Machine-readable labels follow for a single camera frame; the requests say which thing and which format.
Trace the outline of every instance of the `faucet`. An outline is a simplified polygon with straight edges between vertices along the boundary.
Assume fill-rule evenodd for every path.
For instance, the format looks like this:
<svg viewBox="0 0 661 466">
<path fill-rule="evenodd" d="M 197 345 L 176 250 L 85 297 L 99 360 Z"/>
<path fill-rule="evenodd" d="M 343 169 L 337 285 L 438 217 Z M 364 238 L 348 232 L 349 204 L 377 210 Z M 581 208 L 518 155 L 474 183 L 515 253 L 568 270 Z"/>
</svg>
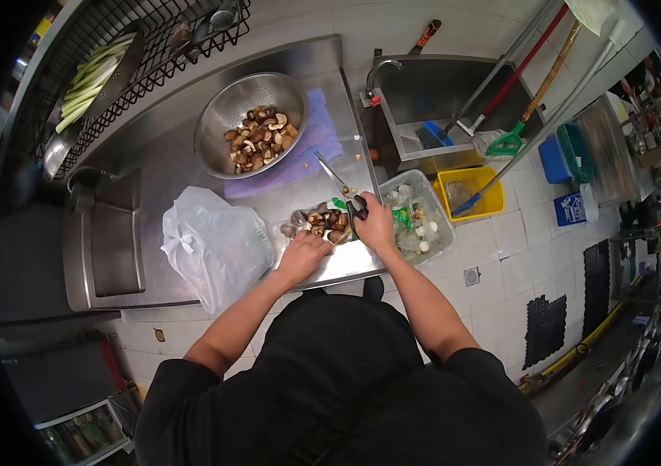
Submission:
<svg viewBox="0 0 661 466">
<path fill-rule="evenodd" d="M 400 70 L 403 68 L 403 64 L 397 60 L 392 60 L 391 58 L 388 58 L 387 60 L 383 60 L 379 62 L 377 65 L 374 65 L 371 70 L 369 70 L 369 74 L 367 75 L 367 87 L 364 88 L 364 97 L 370 101 L 374 97 L 374 91 L 372 90 L 374 88 L 374 75 L 377 73 L 377 70 L 382 68 L 384 65 L 395 65 L 398 67 Z"/>
</svg>

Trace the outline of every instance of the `floor drain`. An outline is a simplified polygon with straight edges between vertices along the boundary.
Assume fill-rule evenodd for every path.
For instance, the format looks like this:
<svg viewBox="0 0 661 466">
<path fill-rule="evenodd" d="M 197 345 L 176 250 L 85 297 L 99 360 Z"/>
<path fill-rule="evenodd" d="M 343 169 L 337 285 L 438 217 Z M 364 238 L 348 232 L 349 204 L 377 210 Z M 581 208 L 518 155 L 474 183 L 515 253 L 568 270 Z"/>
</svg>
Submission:
<svg viewBox="0 0 661 466">
<path fill-rule="evenodd" d="M 465 271 L 466 275 L 466 286 L 476 285 L 480 283 L 480 272 L 478 272 L 478 267 L 469 268 Z"/>
</svg>

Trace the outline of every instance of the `bowl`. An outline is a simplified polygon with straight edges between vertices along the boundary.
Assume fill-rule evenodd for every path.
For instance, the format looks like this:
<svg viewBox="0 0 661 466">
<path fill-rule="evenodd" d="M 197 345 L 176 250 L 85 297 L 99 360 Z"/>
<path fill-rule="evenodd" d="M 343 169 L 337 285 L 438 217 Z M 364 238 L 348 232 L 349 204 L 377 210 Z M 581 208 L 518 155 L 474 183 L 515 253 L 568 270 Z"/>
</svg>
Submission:
<svg viewBox="0 0 661 466">
<path fill-rule="evenodd" d="M 288 123 L 297 128 L 297 137 L 276 159 L 261 168 L 236 174 L 230 158 L 232 144 L 224 133 L 242 125 L 248 112 L 259 105 L 270 106 L 286 115 Z M 193 145 L 195 153 L 209 174 L 223 180 L 238 180 L 270 170 L 286 157 L 302 137 L 309 100 L 296 80 L 281 73 L 256 73 L 240 78 L 225 87 L 201 113 L 195 126 Z"/>
</svg>

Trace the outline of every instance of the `scissor handle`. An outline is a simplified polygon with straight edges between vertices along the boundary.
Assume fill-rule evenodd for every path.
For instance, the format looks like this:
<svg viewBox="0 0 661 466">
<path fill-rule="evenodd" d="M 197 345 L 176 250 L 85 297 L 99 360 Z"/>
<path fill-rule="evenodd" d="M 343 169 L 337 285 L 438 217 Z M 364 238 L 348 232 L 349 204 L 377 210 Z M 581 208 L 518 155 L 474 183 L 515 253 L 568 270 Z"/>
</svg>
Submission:
<svg viewBox="0 0 661 466">
<path fill-rule="evenodd" d="M 354 203 L 348 200 L 346 202 L 346 209 L 348 210 L 348 223 L 351 226 L 351 231 L 354 232 L 354 236 L 357 238 L 359 235 L 356 234 L 356 228 L 354 227 L 354 217 L 360 220 L 366 220 L 369 216 L 369 211 L 367 210 L 367 201 L 360 195 L 355 195 L 354 200 L 359 203 L 361 206 L 360 209 L 354 207 Z"/>
</svg>

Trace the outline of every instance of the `black rubber mat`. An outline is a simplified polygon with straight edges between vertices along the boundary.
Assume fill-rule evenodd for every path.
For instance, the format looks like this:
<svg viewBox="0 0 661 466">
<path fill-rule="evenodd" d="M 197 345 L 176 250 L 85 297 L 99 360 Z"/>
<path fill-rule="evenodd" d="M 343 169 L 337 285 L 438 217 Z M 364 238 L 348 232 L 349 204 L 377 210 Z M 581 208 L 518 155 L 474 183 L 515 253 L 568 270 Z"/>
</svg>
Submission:
<svg viewBox="0 0 661 466">
<path fill-rule="evenodd" d="M 610 248 L 605 240 L 584 251 L 583 339 L 607 318 L 609 303 Z"/>
<path fill-rule="evenodd" d="M 566 334 L 566 295 L 549 303 L 545 295 L 527 303 L 527 354 L 524 367 L 542 361 L 564 344 Z"/>
</svg>

